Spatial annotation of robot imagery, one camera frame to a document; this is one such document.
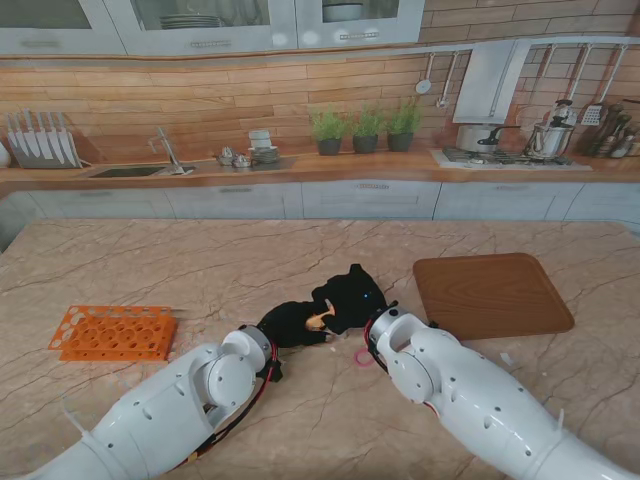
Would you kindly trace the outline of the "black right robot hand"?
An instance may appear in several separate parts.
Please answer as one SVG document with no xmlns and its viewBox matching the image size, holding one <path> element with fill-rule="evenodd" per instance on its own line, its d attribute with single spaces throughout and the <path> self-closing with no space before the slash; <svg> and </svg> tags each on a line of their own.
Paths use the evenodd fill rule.
<svg viewBox="0 0 640 480">
<path fill-rule="evenodd" d="M 318 307 L 329 308 L 322 322 L 337 335 L 364 328 L 388 308 L 381 289 L 360 264 L 352 264 L 346 274 L 331 277 L 316 287 L 311 296 Z"/>
</svg>

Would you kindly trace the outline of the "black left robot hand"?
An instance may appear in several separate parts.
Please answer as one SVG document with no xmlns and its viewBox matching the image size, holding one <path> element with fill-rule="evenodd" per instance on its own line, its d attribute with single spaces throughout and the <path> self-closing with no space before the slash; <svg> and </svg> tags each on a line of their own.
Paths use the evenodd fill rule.
<svg viewBox="0 0 640 480">
<path fill-rule="evenodd" d="M 325 343 L 331 333 L 326 331 L 322 318 L 327 307 L 315 302 L 288 301 L 270 310 L 257 328 L 278 348 L 294 348 Z"/>
</svg>

